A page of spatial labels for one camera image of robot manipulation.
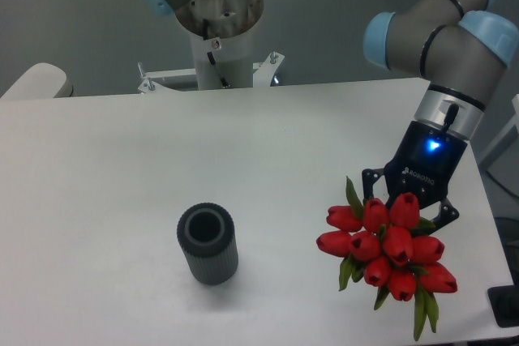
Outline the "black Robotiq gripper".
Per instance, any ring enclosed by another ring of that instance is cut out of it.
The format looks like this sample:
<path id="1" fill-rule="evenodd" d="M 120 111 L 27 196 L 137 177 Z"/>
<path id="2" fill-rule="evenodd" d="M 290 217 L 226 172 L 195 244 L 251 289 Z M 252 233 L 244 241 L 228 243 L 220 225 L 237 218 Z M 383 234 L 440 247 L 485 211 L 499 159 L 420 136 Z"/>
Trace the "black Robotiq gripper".
<path id="1" fill-rule="evenodd" d="M 446 198 L 448 184 L 463 156 L 467 142 L 421 122 L 412 121 L 394 155 L 380 169 L 362 171 L 363 201 L 375 197 L 374 186 L 385 177 L 387 205 L 391 207 L 400 194 L 412 193 L 421 209 L 440 202 L 433 227 L 422 228 L 430 235 L 460 217 L 459 211 Z"/>

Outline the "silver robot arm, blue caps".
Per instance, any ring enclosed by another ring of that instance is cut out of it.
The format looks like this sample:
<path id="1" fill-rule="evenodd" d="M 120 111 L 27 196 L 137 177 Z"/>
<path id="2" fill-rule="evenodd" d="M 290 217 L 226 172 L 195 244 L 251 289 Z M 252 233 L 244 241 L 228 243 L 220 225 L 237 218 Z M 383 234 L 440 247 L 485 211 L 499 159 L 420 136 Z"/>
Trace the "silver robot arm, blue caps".
<path id="1" fill-rule="evenodd" d="M 436 218 L 414 235 L 431 234 L 458 216 L 448 184 L 518 46 L 514 23 L 489 11 L 495 0 L 418 0 L 406 13 L 384 12 L 368 24 L 366 59 L 429 85 L 394 157 L 362 172 L 363 193 L 384 179 L 389 206 L 410 192 Z"/>

